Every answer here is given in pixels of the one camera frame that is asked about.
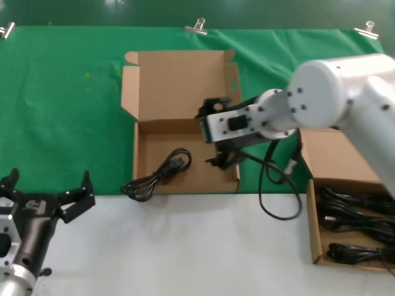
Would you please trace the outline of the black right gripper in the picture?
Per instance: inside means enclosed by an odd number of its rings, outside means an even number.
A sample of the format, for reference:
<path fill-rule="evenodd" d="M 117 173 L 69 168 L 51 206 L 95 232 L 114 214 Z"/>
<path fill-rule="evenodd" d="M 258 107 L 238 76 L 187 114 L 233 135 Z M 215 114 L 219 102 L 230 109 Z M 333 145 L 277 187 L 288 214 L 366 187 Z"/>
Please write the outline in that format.
<path fill-rule="evenodd" d="M 255 96 L 237 105 L 230 105 L 228 97 L 204 99 L 195 118 L 214 114 L 214 144 L 219 150 L 206 163 L 225 171 L 246 160 L 239 151 L 231 150 L 268 141 L 262 134 L 262 121 L 253 117 L 255 113 L 264 111 L 264 108 L 256 106 L 259 98 Z"/>

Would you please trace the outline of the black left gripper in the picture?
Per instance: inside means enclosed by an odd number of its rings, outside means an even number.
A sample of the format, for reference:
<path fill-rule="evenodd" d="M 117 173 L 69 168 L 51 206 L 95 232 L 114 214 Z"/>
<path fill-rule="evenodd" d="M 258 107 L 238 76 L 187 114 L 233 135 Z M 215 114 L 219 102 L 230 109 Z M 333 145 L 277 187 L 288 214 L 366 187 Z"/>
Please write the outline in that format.
<path fill-rule="evenodd" d="M 21 244 L 14 263 L 26 268 L 33 275 L 39 275 L 58 219 L 65 224 L 70 223 L 95 206 L 93 184 L 89 171 L 85 171 L 79 188 L 55 195 L 18 191 L 15 188 L 18 180 L 17 168 L 1 178 L 1 197 L 11 198 L 21 215 Z"/>

